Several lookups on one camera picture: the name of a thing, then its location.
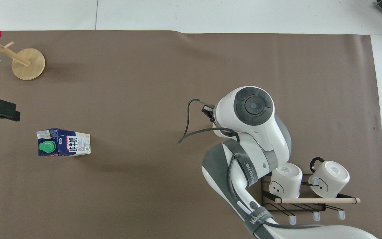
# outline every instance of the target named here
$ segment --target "brown mat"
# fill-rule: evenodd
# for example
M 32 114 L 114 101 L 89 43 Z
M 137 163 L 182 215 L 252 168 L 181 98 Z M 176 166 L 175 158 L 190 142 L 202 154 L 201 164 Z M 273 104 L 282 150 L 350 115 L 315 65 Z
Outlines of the brown mat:
M 346 224 L 382 238 L 382 131 L 369 36 L 181 34 L 178 32 L 3 32 L 18 52 L 47 62 L 18 80 L 2 56 L 0 99 L 21 121 L 0 120 L 0 238 L 252 238 L 201 173 L 214 133 L 180 146 L 186 104 L 216 104 L 246 85 L 267 90 L 293 139 L 290 162 L 309 173 L 321 156 L 344 165 L 339 204 L 320 224 Z M 210 127 L 191 106 L 190 130 Z M 92 153 L 37 156 L 35 132 L 91 134 Z M 252 187 L 260 195 L 260 185 Z M 276 213 L 276 220 L 288 219 Z M 314 223 L 299 213 L 297 223 Z

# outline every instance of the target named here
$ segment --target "cable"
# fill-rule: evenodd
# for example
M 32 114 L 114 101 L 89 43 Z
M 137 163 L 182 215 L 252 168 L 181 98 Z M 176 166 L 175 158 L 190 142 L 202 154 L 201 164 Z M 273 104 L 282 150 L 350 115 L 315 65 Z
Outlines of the cable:
M 323 225 L 316 225 L 316 224 L 308 224 L 308 225 L 278 225 L 274 223 L 270 223 L 267 221 L 264 221 L 263 224 L 270 226 L 270 227 L 276 227 L 276 228 L 282 228 L 282 229 L 306 229 L 306 228 L 314 228 L 314 227 L 323 227 Z
M 225 130 L 225 131 L 229 131 L 229 132 L 231 132 L 233 134 L 233 136 L 235 136 L 235 138 L 237 139 L 237 142 L 238 143 L 240 142 L 240 138 L 238 136 L 238 133 L 235 132 L 234 130 L 232 130 L 230 128 L 224 128 L 224 127 L 213 127 L 213 128 L 206 128 L 206 129 L 202 129 L 202 130 L 197 130 L 197 131 L 194 131 L 192 133 L 186 134 L 180 140 L 178 140 L 177 144 L 180 145 L 185 138 L 187 138 L 187 137 L 189 137 L 191 135 L 194 135 L 194 134 L 197 134 L 197 133 L 203 133 L 203 132 L 206 132 L 206 131 L 212 131 L 212 130 Z
M 198 101 L 198 102 L 200 102 L 199 99 L 192 99 L 192 100 L 190 100 L 190 102 L 188 102 L 188 107 L 187 107 L 187 126 L 185 127 L 184 136 L 187 134 L 187 131 L 188 131 L 188 124 L 190 123 L 190 104 L 191 104 L 191 102 L 193 102 L 193 101 Z

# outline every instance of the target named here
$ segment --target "green cap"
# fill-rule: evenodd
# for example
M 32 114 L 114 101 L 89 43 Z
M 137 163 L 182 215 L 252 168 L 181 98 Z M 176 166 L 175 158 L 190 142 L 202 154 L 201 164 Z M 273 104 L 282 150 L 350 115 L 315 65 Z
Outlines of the green cap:
M 42 150 L 45 153 L 52 153 L 56 150 L 56 144 L 52 141 L 45 141 L 39 144 L 39 150 Z

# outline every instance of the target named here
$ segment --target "round wooden base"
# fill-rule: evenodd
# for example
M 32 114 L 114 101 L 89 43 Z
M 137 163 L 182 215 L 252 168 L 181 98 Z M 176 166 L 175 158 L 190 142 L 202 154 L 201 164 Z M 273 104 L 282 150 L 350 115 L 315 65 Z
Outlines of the round wooden base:
M 11 64 L 11 69 L 16 77 L 22 80 L 33 80 L 44 71 L 45 58 L 39 50 L 27 48 L 21 50 L 18 55 L 30 61 L 31 64 L 25 66 L 14 59 Z

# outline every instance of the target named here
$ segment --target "black mug handle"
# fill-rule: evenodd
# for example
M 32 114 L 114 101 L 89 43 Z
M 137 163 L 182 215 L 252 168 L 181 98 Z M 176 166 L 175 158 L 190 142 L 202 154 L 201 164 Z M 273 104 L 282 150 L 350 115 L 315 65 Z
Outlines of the black mug handle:
M 312 161 L 311 161 L 310 164 L 309 164 L 309 167 L 310 167 L 310 170 L 312 171 L 312 173 L 315 172 L 315 166 L 314 166 L 314 164 L 315 164 L 315 162 L 316 162 L 317 160 L 319 160 L 320 162 L 325 162 L 325 160 L 324 160 L 323 158 L 321 158 L 321 157 L 313 158 Z

